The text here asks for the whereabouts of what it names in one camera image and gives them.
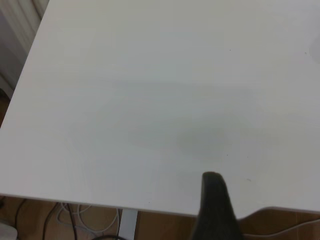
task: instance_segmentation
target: table leg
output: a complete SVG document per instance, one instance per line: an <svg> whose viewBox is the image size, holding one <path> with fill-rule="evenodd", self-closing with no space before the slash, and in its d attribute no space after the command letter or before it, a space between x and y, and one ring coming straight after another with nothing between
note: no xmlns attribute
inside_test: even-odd
<svg viewBox="0 0 320 240"><path fill-rule="evenodd" d="M126 240L134 240L138 210L123 209L119 228L119 236Z"/></svg>

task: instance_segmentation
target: white tabletop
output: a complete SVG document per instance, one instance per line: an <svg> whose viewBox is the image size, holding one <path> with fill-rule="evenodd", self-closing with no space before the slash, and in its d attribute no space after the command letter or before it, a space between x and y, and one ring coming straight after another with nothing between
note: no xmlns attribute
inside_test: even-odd
<svg viewBox="0 0 320 240"><path fill-rule="evenodd" d="M50 0L0 130L0 193L196 215L320 211L320 2Z"/></svg>

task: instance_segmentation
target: electrical cord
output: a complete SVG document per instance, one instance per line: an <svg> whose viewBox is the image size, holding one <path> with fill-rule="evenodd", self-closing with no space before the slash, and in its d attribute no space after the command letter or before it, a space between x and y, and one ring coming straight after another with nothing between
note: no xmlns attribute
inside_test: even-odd
<svg viewBox="0 0 320 240"><path fill-rule="evenodd" d="M68 213L69 211L66 209L65 205L64 205L62 202L61 202L60 204L61 204L62 209L63 209L65 212ZM89 206L87 206L85 209L81 210L80 213L81 213L81 214L84 213L84 212L87 211L89 208L91 208L91 205L89 205Z"/></svg>
<svg viewBox="0 0 320 240"><path fill-rule="evenodd" d="M46 238L46 231L47 231L48 222L49 222L52 214L54 213L55 209L57 208L58 204L59 204L58 202L55 203L55 205L50 210L50 212L48 213L48 215L46 216L46 218L44 220L43 231L42 231L42 240L45 240L45 238Z"/></svg>
<svg viewBox="0 0 320 240"><path fill-rule="evenodd" d="M14 228L16 229L16 231L18 232L18 236L17 239L19 238L19 231L18 231L18 215L20 212L20 209L22 208L22 206L25 204L25 202L27 201L27 199L23 199L22 202L19 204L16 212L15 212L15 216L14 216Z"/></svg>
<svg viewBox="0 0 320 240"><path fill-rule="evenodd" d="M117 236L117 235L112 235L112 234L97 236L97 237L93 238L92 240L101 240L101 239L127 240L127 239L125 239L125 238L122 237L122 236Z"/></svg>
<svg viewBox="0 0 320 240"><path fill-rule="evenodd" d="M82 217L81 217L81 214L80 214L80 207L81 205L79 204L78 207L77 207L77 215L78 215L78 219L79 219L79 222L82 224L82 226L87 229L88 231L92 232L92 233L96 233L96 234L99 234L99 233L103 233L107 230L109 230L112 225L115 223L115 221L119 218L119 211L118 209L116 209L116 214L112 220L112 222L109 224L109 226L107 226L105 229L102 229L102 230L93 230L91 228L89 228L83 221Z"/></svg>
<svg viewBox="0 0 320 240"><path fill-rule="evenodd" d="M5 205L5 199L6 199L6 197L5 196L3 196L1 199L0 199L0 209L2 209L2 207Z"/></svg>
<svg viewBox="0 0 320 240"><path fill-rule="evenodd" d="M61 225L68 226L68 227L71 226L71 227L72 227L72 224L71 224L71 223L63 222L63 221L60 220L60 215L61 215L61 213L62 213L63 210L64 210L64 209L63 209L62 207L59 209L59 211L57 212L57 214L56 214L56 216L55 216L55 220L56 220L59 224L61 224ZM82 230L82 231L85 231L85 232L87 232L87 233L92 234L94 237L97 237L97 235L96 235L94 232L89 231L89 230L87 230L86 228L84 228L84 227L82 227L82 226L76 225L75 227L76 227L77 229L80 229L80 230Z"/></svg>
<svg viewBox="0 0 320 240"><path fill-rule="evenodd" d="M71 211L70 205L67 203L66 206L67 206L67 208L68 208L68 210L69 210L69 215L70 215L70 219L71 219L71 224L72 224L72 229L73 229L74 240L78 240L77 229L76 229L74 217L72 216L72 211Z"/></svg>
<svg viewBox="0 0 320 240"><path fill-rule="evenodd" d="M271 233L271 234L259 235L259 234L247 234L247 233L245 233L245 234L243 234L243 236L244 237L253 237L253 238L272 238L272 237L276 237L276 236L279 236L281 234L287 233L287 232L289 232L291 230L300 228L302 226L309 225L309 224L315 224L315 223L319 223L319 222L320 222L320 218L316 219L316 220L306 221L306 222L297 224L295 226L292 226L292 227L289 227L287 229L284 229L284 230L281 230L281 231L278 231L278 232L275 232L275 233Z"/></svg>

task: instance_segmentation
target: white cable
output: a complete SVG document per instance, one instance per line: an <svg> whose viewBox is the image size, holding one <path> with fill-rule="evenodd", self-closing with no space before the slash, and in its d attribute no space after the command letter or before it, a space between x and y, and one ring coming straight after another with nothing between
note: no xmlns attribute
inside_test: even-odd
<svg viewBox="0 0 320 240"><path fill-rule="evenodd" d="M57 212L57 214L56 214L56 216L55 216L56 221L57 221L59 224L62 224L62 225L68 226L68 227L72 227L72 224L71 224L71 223L63 222L63 221L60 220L60 214L61 214L61 212L62 212L63 210L64 210L64 208L61 207L61 208L59 209L59 211ZM87 230L86 228L84 228L84 227L82 227L82 226L77 226L77 225L76 225L75 227L76 227L77 229L80 229L80 230L82 230L82 231L85 231L85 232L87 232L87 233L90 233L90 234L94 235L94 237L97 237L97 235L96 235L94 232L89 231L89 230Z"/></svg>
<svg viewBox="0 0 320 240"><path fill-rule="evenodd" d="M65 205L64 205L65 203L61 202L60 204L61 204L61 207L63 208L63 210L64 210L65 212L69 213L69 210L66 209L66 207L65 207ZM81 210L80 213L81 213L81 214L84 213L84 212L87 211L89 208L91 208L91 205L89 205L89 206L86 207L85 209Z"/></svg>
<svg viewBox="0 0 320 240"><path fill-rule="evenodd" d="M109 228L112 227L112 225L115 223L115 221L117 220L117 218L119 218L119 213L118 213L118 209L116 208L116 214L112 220L112 222L109 224L109 226L107 226L105 229L102 229L102 230L93 230L91 229L90 227L88 227L84 221L82 220L81 218L81 214L80 214L80 207L81 205L79 204L78 207L77 207L77 215L78 215L78 218L79 218L79 222L82 224L82 226L87 229L88 231L92 232L92 233L96 233L96 234L99 234L99 233L103 233L105 231L107 231Z"/></svg>
<svg viewBox="0 0 320 240"><path fill-rule="evenodd" d="M254 237L254 238L271 238L271 237L275 237L275 236L284 234L286 232L289 232L289 231L291 231L293 229L297 229L297 228L300 228L302 226L309 225L309 224L315 224L315 223L318 223L318 222L320 222L320 219L316 219L316 220L312 220L312 221L306 221L306 222L300 223L298 225L289 227L289 228L287 228L285 230L281 230L281 231L278 231L278 232L272 233L272 234L263 234L263 235L259 235L259 234L243 234L243 236L245 236L245 237Z"/></svg>

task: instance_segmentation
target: brown floor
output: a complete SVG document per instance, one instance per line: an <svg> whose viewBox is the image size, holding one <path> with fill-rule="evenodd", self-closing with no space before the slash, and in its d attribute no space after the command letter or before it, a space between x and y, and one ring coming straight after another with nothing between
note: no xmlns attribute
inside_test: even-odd
<svg viewBox="0 0 320 240"><path fill-rule="evenodd" d="M0 91L0 126L7 111L9 99ZM14 225L15 214L21 198L6 197L4 206L0 209L0 220ZM27 200L17 218L17 230L21 240L40 240L44 221L54 202ZM56 213L50 219L46 232L46 240L72 240L73 231L70 226L56 222ZM102 229L110 223L116 213L113 208L92 207L83 213L83 220L94 229ZM61 219L70 223L67 213ZM292 227L305 221L320 219L320 214L283 210L261 210L239 221L240 228L246 234L271 234ZM151 212L139 212L135 230L135 240L187 240L195 223L194 217L177 216ZM116 225L106 233L115 233ZM81 230L77 231L79 240L90 240L92 236ZM277 237L248 237L249 240L320 240L320 222L293 229Z"/></svg>

